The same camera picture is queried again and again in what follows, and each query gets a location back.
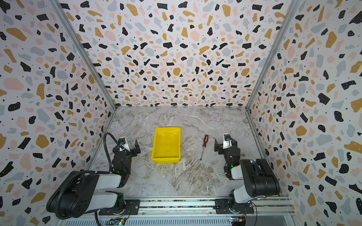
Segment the orange black handled screwdriver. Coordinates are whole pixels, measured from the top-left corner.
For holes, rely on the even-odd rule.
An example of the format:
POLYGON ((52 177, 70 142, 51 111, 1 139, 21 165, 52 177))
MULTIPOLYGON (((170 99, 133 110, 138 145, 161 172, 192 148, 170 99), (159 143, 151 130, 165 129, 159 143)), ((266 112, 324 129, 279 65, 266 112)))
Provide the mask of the orange black handled screwdriver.
POLYGON ((205 136, 204 136, 204 139, 203 139, 203 145, 202 145, 203 150, 202 150, 202 154, 201 154, 201 157, 200 157, 200 161, 202 160, 202 157, 203 157, 204 150, 205 150, 205 148, 206 148, 208 139, 209 139, 209 136, 208 136, 208 135, 205 135, 205 136))

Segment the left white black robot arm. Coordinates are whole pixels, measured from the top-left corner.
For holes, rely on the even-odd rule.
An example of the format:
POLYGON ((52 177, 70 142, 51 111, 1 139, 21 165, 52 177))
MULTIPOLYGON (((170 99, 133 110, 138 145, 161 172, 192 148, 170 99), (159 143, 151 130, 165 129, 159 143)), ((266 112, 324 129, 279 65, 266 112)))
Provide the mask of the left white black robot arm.
POLYGON ((138 142, 129 148, 120 138, 113 148, 111 171, 73 171, 47 202, 46 210, 59 219, 78 218, 86 213, 101 211, 118 215, 131 214, 123 193, 116 188, 125 186, 131 174, 132 158, 141 153, 138 142))

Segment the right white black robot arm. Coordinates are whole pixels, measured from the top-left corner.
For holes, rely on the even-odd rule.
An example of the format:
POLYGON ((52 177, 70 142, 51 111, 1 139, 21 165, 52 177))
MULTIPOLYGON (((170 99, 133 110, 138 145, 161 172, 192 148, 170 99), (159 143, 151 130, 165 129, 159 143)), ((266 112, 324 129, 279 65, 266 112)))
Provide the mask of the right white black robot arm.
POLYGON ((226 178, 244 182, 240 188, 232 190, 228 198, 215 200, 217 214, 253 213, 252 201, 280 193, 280 184, 267 160, 243 159, 237 141, 229 134, 224 136, 221 144, 215 142, 214 151, 225 159, 223 169, 226 178))

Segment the yellow plastic bin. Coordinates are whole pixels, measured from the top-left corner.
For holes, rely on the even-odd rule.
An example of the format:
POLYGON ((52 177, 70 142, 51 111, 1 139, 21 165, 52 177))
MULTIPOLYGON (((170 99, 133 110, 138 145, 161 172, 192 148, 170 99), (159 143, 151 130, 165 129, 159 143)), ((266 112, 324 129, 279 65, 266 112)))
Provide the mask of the yellow plastic bin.
POLYGON ((181 128, 155 130, 151 159, 154 163, 179 163, 181 159, 181 128))

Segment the left green circuit board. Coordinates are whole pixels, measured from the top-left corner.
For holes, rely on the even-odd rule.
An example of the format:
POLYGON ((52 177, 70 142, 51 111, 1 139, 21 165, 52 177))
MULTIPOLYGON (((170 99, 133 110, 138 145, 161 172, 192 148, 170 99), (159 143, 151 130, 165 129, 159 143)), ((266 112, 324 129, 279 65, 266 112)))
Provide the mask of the left green circuit board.
POLYGON ((108 223, 111 226, 125 226, 126 221, 126 218, 112 218, 108 221, 108 223))

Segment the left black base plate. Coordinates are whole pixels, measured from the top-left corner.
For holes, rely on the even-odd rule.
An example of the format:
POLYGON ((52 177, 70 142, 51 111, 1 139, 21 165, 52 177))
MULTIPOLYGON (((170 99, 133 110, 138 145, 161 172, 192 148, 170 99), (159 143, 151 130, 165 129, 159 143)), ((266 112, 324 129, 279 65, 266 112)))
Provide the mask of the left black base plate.
POLYGON ((114 207, 104 208, 99 211, 100 216, 129 216, 137 215, 140 207, 140 200, 121 200, 117 201, 114 207))

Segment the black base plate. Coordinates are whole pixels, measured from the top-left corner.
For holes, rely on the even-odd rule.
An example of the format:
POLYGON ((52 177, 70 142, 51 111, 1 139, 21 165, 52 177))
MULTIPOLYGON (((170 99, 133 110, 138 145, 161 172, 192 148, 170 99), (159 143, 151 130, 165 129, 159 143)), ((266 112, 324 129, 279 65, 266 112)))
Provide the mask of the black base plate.
POLYGON ((140 200, 121 200, 117 201, 114 207, 104 208, 99 211, 100 216, 129 216, 137 215, 140 207, 140 200))
POLYGON ((229 199, 215 199, 217 214, 253 214, 254 209, 249 203, 236 203, 229 199))

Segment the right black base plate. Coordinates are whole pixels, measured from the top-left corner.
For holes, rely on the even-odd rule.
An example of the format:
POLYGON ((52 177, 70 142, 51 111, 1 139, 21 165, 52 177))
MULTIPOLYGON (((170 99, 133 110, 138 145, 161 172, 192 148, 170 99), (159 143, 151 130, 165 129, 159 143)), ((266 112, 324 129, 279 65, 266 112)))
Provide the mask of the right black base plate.
POLYGON ((254 209, 249 203, 236 203, 229 199, 215 199, 217 214, 253 214, 254 209))

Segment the aluminium mounting rail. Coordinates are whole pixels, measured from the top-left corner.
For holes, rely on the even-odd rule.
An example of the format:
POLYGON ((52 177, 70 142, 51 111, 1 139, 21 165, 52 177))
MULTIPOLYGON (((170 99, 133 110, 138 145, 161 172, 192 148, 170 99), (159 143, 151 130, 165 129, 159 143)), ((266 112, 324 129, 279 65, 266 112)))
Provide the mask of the aluminium mounting rail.
POLYGON ((138 199, 137 215, 98 216, 86 213, 79 218, 55 220, 54 226, 110 226, 112 218, 126 218, 125 226, 231 226, 231 217, 246 217, 246 226, 299 225, 290 201, 285 196, 272 196, 252 201, 253 214, 217 214, 215 199, 226 197, 130 197, 138 199))

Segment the left aluminium corner post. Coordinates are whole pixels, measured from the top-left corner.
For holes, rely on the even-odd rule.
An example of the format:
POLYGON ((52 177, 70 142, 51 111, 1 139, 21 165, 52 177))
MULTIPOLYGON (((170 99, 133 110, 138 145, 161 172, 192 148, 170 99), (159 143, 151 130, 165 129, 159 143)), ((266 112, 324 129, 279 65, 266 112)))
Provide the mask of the left aluminium corner post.
POLYGON ((49 4, 50 4, 52 10, 54 11, 55 15, 60 20, 62 26, 66 30, 70 40, 74 44, 77 52, 80 54, 80 56, 81 56, 82 60, 84 61, 87 69, 90 70, 90 73, 92 74, 93 78, 95 79, 99 89, 103 93, 103 95, 105 97, 105 100, 108 102, 108 104, 110 105, 112 110, 115 111, 117 109, 116 105, 114 104, 110 94, 108 93, 108 91, 107 91, 102 79, 100 78, 95 66, 93 65, 92 61, 90 60, 88 54, 86 53, 81 41, 78 39, 78 37, 76 35, 76 32, 75 32, 74 28, 72 27, 69 19, 67 18, 66 13, 63 11, 59 1, 50 0, 49 4))

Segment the aluminium corner post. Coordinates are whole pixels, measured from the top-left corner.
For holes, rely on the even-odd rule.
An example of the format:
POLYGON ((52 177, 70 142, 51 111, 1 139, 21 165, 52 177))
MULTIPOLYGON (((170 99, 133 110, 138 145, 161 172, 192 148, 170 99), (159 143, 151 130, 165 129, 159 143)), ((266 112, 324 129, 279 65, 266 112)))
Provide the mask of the aluminium corner post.
POLYGON ((256 98, 257 94, 258 94, 258 90, 262 86, 262 82, 265 79, 266 74, 270 69, 270 66, 271 66, 271 64, 273 62, 273 59, 274 59, 275 55, 278 52, 278 49, 279 49, 279 47, 281 45, 281 42, 283 41, 285 33, 286 33, 286 31, 287 31, 287 29, 289 27, 289 24, 290 24, 293 16, 296 13, 296 10, 297 10, 299 4, 300 4, 300 0, 291 1, 291 4, 290 4, 290 6, 289 6, 289 8, 287 10, 287 13, 286 13, 285 18, 283 20, 283 23, 281 25, 280 31, 278 32, 278 34, 276 36, 276 39, 275 39, 275 41, 274 41, 274 43, 273 43, 273 45, 271 47, 271 51, 269 52, 268 57, 266 58, 266 62, 264 64, 263 68, 262 68, 261 74, 260 74, 258 80, 255 83, 255 87, 254 87, 254 89, 252 91, 252 94, 251 94, 251 96, 249 98, 249 101, 248 101, 248 103, 246 105, 246 112, 247 113, 249 112, 249 109, 251 109, 251 107, 253 105, 253 101, 256 98))
POLYGON ((62 26, 66 30, 70 40, 74 44, 77 52, 80 54, 80 56, 81 56, 82 60, 84 61, 87 69, 90 70, 90 73, 92 74, 93 78, 95 79, 99 89, 103 93, 103 95, 105 97, 105 100, 108 102, 108 104, 110 105, 112 110, 115 111, 117 109, 116 105, 114 104, 110 94, 108 93, 108 91, 107 91, 102 79, 100 78, 95 66, 93 65, 92 61, 90 60, 88 54, 86 53, 81 41, 78 39, 78 37, 76 35, 76 32, 75 32, 74 28, 72 27, 69 19, 67 18, 66 13, 63 11, 59 1, 50 0, 49 4, 50 4, 52 10, 54 11, 55 15, 60 20, 62 26))

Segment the right aluminium corner post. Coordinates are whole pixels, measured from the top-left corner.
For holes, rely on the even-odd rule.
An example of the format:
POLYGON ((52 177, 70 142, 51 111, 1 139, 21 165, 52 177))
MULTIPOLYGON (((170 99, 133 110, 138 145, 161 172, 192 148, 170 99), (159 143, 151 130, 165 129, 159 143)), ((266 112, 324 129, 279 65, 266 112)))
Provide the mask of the right aluminium corner post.
POLYGON ((249 98, 249 101, 248 101, 248 103, 246 105, 246 112, 247 113, 249 112, 249 109, 251 109, 251 107, 253 105, 253 101, 256 98, 257 94, 258 94, 258 90, 262 86, 262 82, 265 79, 266 74, 270 69, 270 66, 271 66, 271 64, 273 62, 273 59, 274 59, 275 55, 278 52, 278 49, 279 49, 279 47, 281 45, 281 42, 283 41, 285 33, 286 33, 286 31, 287 31, 287 29, 289 27, 289 24, 290 24, 293 16, 296 13, 296 10, 297 10, 299 4, 300 4, 300 0, 291 1, 291 4, 290 4, 290 6, 289 6, 289 8, 287 10, 287 13, 286 13, 285 18, 283 20, 283 23, 281 25, 280 31, 278 32, 278 34, 276 36, 276 39, 275 39, 275 41, 274 41, 274 43, 273 43, 273 45, 271 47, 271 51, 269 52, 268 57, 266 58, 266 62, 264 64, 263 68, 262 68, 261 74, 260 74, 258 80, 255 83, 255 87, 254 87, 254 89, 252 91, 252 94, 251 94, 251 96, 249 98))

